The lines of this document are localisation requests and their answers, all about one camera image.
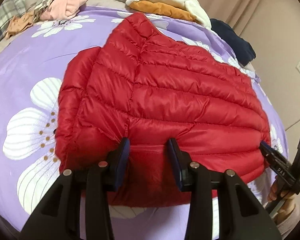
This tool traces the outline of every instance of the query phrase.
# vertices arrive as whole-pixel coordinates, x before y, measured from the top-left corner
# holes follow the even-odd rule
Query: pink cloth
[[[45,20],[69,20],[79,12],[79,7],[87,0],[53,0],[49,8],[40,16]]]

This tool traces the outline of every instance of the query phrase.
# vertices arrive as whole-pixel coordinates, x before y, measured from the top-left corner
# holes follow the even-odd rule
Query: human hand
[[[272,184],[270,193],[268,195],[268,201],[274,201],[277,199],[277,191],[278,191],[278,183],[277,180]],[[294,210],[296,204],[295,204],[295,197],[296,194],[289,191],[283,191],[281,192],[280,196],[285,199],[284,204],[279,209],[278,214],[274,218],[274,222],[279,225],[282,221],[286,220],[288,216],[292,213]]]

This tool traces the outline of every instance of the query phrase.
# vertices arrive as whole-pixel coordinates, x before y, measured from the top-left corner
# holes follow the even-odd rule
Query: quilted panel
[[[56,154],[61,171],[106,158],[122,137],[131,151],[112,205],[189,203],[175,185],[165,143],[175,137],[192,159],[215,171],[258,177],[269,125],[250,78],[203,48],[160,33],[141,13],[119,24],[103,48],[80,52],[59,95]]]

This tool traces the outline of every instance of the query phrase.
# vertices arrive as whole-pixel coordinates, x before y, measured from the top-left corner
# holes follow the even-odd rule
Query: silver bolt
[[[108,163],[106,161],[101,161],[101,162],[98,163],[98,166],[100,168],[104,168],[104,167],[108,166]]]
[[[235,172],[234,172],[234,170],[227,170],[226,174],[230,177],[233,177],[235,175]]]
[[[200,166],[200,164],[197,163],[197,162],[191,162],[191,163],[190,163],[190,167],[191,167],[191,168],[197,169],[197,168],[199,168],[199,166]]]
[[[69,176],[69,175],[71,175],[71,173],[72,173],[72,171],[71,171],[71,170],[69,170],[69,169],[66,169],[66,170],[64,170],[64,171],[63,171],[63,173],[62,173],[62,174],[63,174],[64,176]]]

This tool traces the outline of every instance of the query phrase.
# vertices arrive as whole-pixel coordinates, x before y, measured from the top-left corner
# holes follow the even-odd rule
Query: purple bedsheet
[[[103,46],[128,12],[86,7],[68,21],[33,26],[0,54],[0,215],[21,230],[45,192],[59,176],[54,155],[57,97],[67,63],[87,48]],[[219,62],[251,77],[253,89],[268,115],[272,147],[287,156],[281,120],[253,72],[242,69],[232,49],[203,27],[158,15],[147,15],[165,35],[201,46]],[[264,202],[274,175],[266,170],[249,187]],[[118,240],[182,240],[189,205],[168,208],[110,207]],[[218,237],[218,200],[214,199],[214,238]]]

